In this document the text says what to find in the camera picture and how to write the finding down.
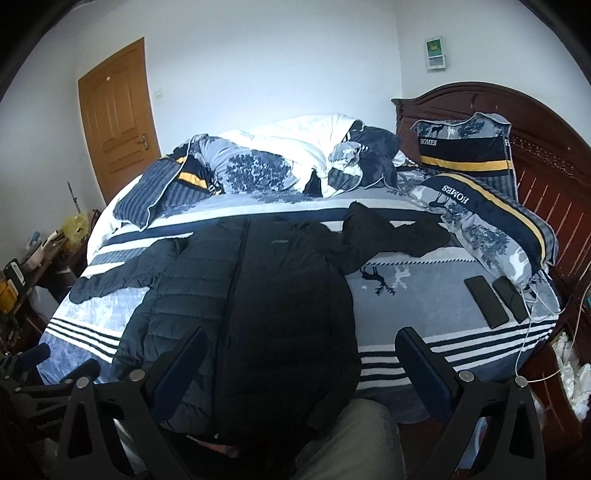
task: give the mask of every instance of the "white stripe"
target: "white stripe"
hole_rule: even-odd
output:
[[[122,335],[122,332],[118,332],[117,330],[111,330],[109,328],[101,327],[99,325],[95,325],[94,323],[83,322],[82,320],[71,318],[71,317],[68,317],[67,315],[60,315],[59,317],[54,316],[52,318],[52,321],[53,320],[63,320],[64,322],[75,323],[76,325],[78,325],[80,327],[86,327],[90,330],[93,330],[94,332],[98,333],[99,335],[101,335],[101,334],[111,335],[111,336],[117,337],[117,338],[121,338],[121,335]]]
[[[223,218],[235,215],[254,215],[257,213],[289,213],[289,212],[317,212],[320,210],[334,209],[334,208],[349,208],[353,202],[359,202],[368,208],[387,208],[398,210],[413,210],[416,212],[426,211],[417,205],[409,203],[405,200],[395,199],[355,199],[355,198],[338,198],[334,197],[330,200],[321,200],[314,202],[299,202],[299,203],[257,203],[255,205],[239,205],[231,207],[213,208],[210,210],[200,210],[197,212],[184,212],[178,215],[173,215],[167,218],[158,218],[146,229],[150,231],[152,228],[169,225],[181,225],[183,223],[197,222],[200,220],[210,220],[214,218]],[[123,235],[128,232],[137,232],[138,229],[134,225],[125,225],[115,232],[111,238]]]
[[[89,340],[93,339],[93,340],[98,340],[99,342],[108,343],[109,345],[112,345],[115,348],[117,348],[119,346],[119,340],[113,340],[112,338],[103,337],[101,335],[98,335],[97,333],[89,332],[88,330],[84,330],[79,327],[74,327],[73,325],[62,322],[61,320],[56,319],[56,318],[51,320],[51,324],[52,325],[59,325],[63,329],[66,329],[70,332],[80,333],[80,334],[88,337]]]
[[[104,360],[105,362],[107,362],[109,364],[113,361],[113,359],[110,356],[107,356],[104,353],[99,352],[98,350],[92,348],[90,345],[86,345],[85,343],[78,342],[78,341],[73,340],[71,338],[65,337],[49,327],[47,327],[45,329],[45,331],[47,333],[49,333],[50,335],[53,335],[54,337],[59,338],[60,340],[63,340],[67,343],[71,343],[72,345],[74,345],[78,348],[82,348],[82,349],[86,350],[87,352],[95,354],[97,357],[99,357],[100,359]]]
[[[549,332],[543,336],[540,340],[544,341],[546,340],[549,336],[550,336],[551,330],[549,330]],[[532,348],[534,348],[539,342],[536,343],[532,343],[531,345],[527,345],[523,351],[526,352],[527,350],[531,350]],[[491,362],[495,362],[497,360],[500,360],[502,358],[505,358],[506,356],[511,356],[514,355],[515,353],[517,353],[519,351],[519,349],[521,348],[521,346],[514,348],[513,350],[510,350],[509,352],[505,352],[502,353],[500,355],[495,355],[493,357],[490,358],[483,358],[480,360],[475,360],[473,362],[469,362],[466,364],[462,364],[462,365],[458,365],[457,367],[454,367],[454,370],[456,371],[460,371],[460,370],[468,370],[474,367],[479,367],[481,365],[484,364],[488,364]],[[388,369],[390,370],[392,373],[392,375],[395,375],[395,373],[393,373],[395,370],[398,369]],[[367,388],[384,388],[384,387],[399,387],[402,385],[410,385],[410,380],[408,379],[408,377],[404,377],[404,378],[399,378],[396,380],[367,380],[367,381],[361,381],[359,382],[359,384],[357,385],[357,390],[365,390]]]
[[[546,332],[548,327],[550,327],[550,326],[551,325],[532,326],[530,333],[539,332],[539,331]],[[437,352],[437,353],[445,353],[449,350],[455,350],[456,348],[464,348],[467,346],[478,345],[479,343],[482,343],[482,342],[493,342],[495,340],[502,340],[503,338],[508,338],[513,335],[519,335],[521,332],[525,332],[525,330],[527,330],[527,325],[523,326],[519,330],[513,330],[511,332],[499,332],[497,335],[490,335],[490,336],[486,336],[486,337],[483,336],[483,337],[474,338],[472,340],[466,340],[465,342],[440,345],[440,346],[432,347],[431,350],[433,350],[434,352]],[[503,347],[507,346],[507,343],[506,342],[499,343],[498,345],[495,345],[495,346],[497,346],[499,348],[503,348]],[[381,345],[381,347],[384,348],[383,350],[381,350],[381,352],[393,352],[394,351],[394,345]],[[373,363],[395,364],[397,362],[398,362],[398,358],[396,356],[364,356],[361,359],[361,363],[363,363],[363,364],[373,364]]]
[[[103,263],[101,265],[91,265],[86,267],[86,270],[82,272],[83,277],[91,277],[92,275],[98,275],[99,273],[105,273],[111,268],[123,265],[125,262],[114,262],[114,263]]]
[[[410,385],[408,377],[397,378],[396,380],[367,380],[359,382],[357,390],[367,390],[368,388],[385,388],[385,387],[401,387],[402,385]]]
[[[113,244],[113,245],[105,245],[95,255],[95,258],[98,255],[108,254],[112,252],[121,252],[124,250],[133,250],[134,248],[148,248],[154,242],[158,240],[163,240],[165,238],[183,238],[187,236],[191,236],[193,233],[180,233],[179,235],[169,235],[169,236],[155,236],[153,238],[140,238],[139,240],[130,240],[129,242],[124,242],[122,244]]]
[[[539,333],[537,335],[530,335],[528,337],[528,341],[531,341],[531,340],[540,341],[542,338],[546,337],[551,331],[552,331],[552,329],[549,329],[546,326],[546,328],[541,333]],[[455,355],[446,355],[445,358],[448,362],[456,362],[458,360],[469,361],[470,358],[474,358],[479,355],[485,355],[487,353],[494,353],[498,350],[503,350],[505,348],[509,348],[512,346],[520,346],[522,344],[523,344],[523,338],[519,338],[517,340],[513,340],[512,342],[499,343],[498,345],[485,347],[485,348],[479,348],[476,350],[470,350],[470,351],[462,352],[462,353],[457,353]],[[488,363],[491,361],[493,361],[493,360],[491,360],[490,358],[486,358],[482,361],[482,363]],[[402,373],[404,373],[404,370],[400,367],[399,368],[387,368],[387,367],[366,368],[361,371],[362,376],[366,376],[366,375],[398,375],[398,374],[402,374]]]
[[[68,336],[74,337],[74,338],[76,338],[78,340],[82,340],[82,341],[85,341],[85,342],[90,342],[95,347],[98,347],[98,348],[104,350],[105,352],[107,352],[107,353],[109,353],[111,355],[114,355],[114,354],[117,353],[117,349],[116,348],[110,348],[108,346],[105,346],[105,345],[101,344],[100,342],[97,342],[96,340],[87,337],[86,335],[80,335],[79,333],[71,332],[69,330],[66,330],[65,328],[60,327],[59,325],[53,324],[53,325],[51,325],[51,329],[52,329],[52,331],[59,332],[59,333],[61,333],[63,335],[68,335]]]
[[[361,357],[362,364],[397,364],[397,356],[363,356]]]
[[[534,318],[533,324],[536,324],[539,321],[536,321],[536,319]],[[481,333],[490,332],[491,331],[491,328],[487,325],[487,326],[484,326],[484,327],[479,327],[479,328],[471,329],[471,330],[460,330],[459,332],[450,332],[450,333],[442,333],[440,335],[431,335],[430,337],[425,337],[423,340],[425,341],[425,343],[433,343],[433,342],[440,342],[440,341],[449,340],[450,343],[449,344],[446,344],[445,347],[447,347],[449,345],[450,346],[449,349],[451,349],[451,347],[455,348],[455,345],[457,345],[457,344],[462,344],[462,345],[463,344],[467,344],[467,345],[470,345],[469,342],[479,342],[483,338],[487,338],[487,339],[493,340],[495,338],[498,338],[499,335],[506,336],[505,335],[506,332],[504,332],[504,330],[507,330],[507,329],[512,328],[512,327],[516,327],[518,325],[519,325],[519,323],[517,323],[517,321],[512,320],[512,321],[510,321],[510,322],[508,322],[508,323],[506,323],[506,324],[504,324],[504,325],[502,325],[500,327],[497,327],[495,329],[495,331],[497,332],[495,335],[491,335],[489,337],[480,337],[480,338],[476,338],[474,340],[466,340],[465,342],[457,342],[457,341],[456,342],[453,342],[453,341],[454,340],[461,340],[461,338],[467,337],[469,335],[478,335],[478,334],[481,334]],[[547,325],[545,325],[545,327],[550,327],[550,326],[552,326],[552,324],[550,324],[550,323],[547,324]],[[520,328],[518,330],[514,330],[513,333],[520,332],[520,331],[523,331],[523,330],[527,330],[527,324],[520,325]],[[395,351],[395,349],[394,349],[394,344],[391,343],[389,345],[362,345],[362,346],[359,346],[358,351],[360,353],[361,352],[376,352],[376,353],[379,353],[379,352],[393,352],[393,351]]]
[[[530,329],[530,333],[545,332],[546,330],[548,330],[548,328],[550,326],[551,325],[536,325],[536,326],[534,326],[532,324],[531,329]],[[521,336],[519,341],[523,342],[523,337],[525,336],[526,330],[527,330],[527,325],[524,325],[519,330],[513,330],[512,332],[499,332],[497,335],[491,335],[488,337],[478,337],[478,338],[474,338],[472,340],[466,340],[465,342],[458,342],[458,343],[451,343],[451,344],[446,344],[446,345],[435,346],[435,347],[432,347],[431,350],[433,350],[434,352],[437,352],[437,353],[445,353],[449,350],[455,350],[456,348],[463,348],[463,347],[467,347],[467,346],[477,345],[479,343],[502,340],[503,338],[509,338],[514,335],[519,335],[522,332],[523,332],[523,335]],[[500,343],[499,346],[508,346],[508,344],[506,342]]]

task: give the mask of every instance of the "black puffer jacket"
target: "black puffer jacket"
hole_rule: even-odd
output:
[[[359,381],[344,275],[379,251],[412,254],[424,231],[403,230],[358,203],[343,233],[320,223],[224,218],[81,278],[70,300],[150,287],[125,328],[112,380],[149,368],[189,327],[206,329],[207,358],[165,427],[229,445],[311,437],[332,425]]]

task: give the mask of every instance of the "khaki pants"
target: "khaki pants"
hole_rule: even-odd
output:
[[[308,443],[292,480],[404,480],[398,426],[386,407],[353,399],[330,433]]]

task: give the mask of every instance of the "tree print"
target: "tree print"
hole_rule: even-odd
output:
[[[482,260],[489,268],[493,268],[493,258],[497,255],[505,255],[509,238],[505,232],[496,228],[487,228],[484,225],[474,224],[466,229],[470,243],[474,249],[482,252]]]
[[[282,190],[290,172],[289,166],[278,155],[237,155],[228,161],[224,182],[234,192],[252,193],[267,190]]]
[[[480,131],[484,128],[485,121],[484,120],[469,120],[465,124],[459,125],[458,134],[460,138],[467,138],[472,135],[479,134]]]

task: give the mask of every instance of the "smartphone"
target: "smartphone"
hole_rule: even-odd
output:
[[[507,308],[511,311],[515,320],[521,323],[528,318],[527,307],[523,298],[507,277],[501,277],[492,283],[492,288],[495,289],[498,296]]]
[[[509,322],[509,316],[503,305],[482,275],[467,278],[464,280],[464,283],[468,287],[468,290],[470,290],[472,298],[474,298],[478,308],[480,308],[489,327],[497,328]]]

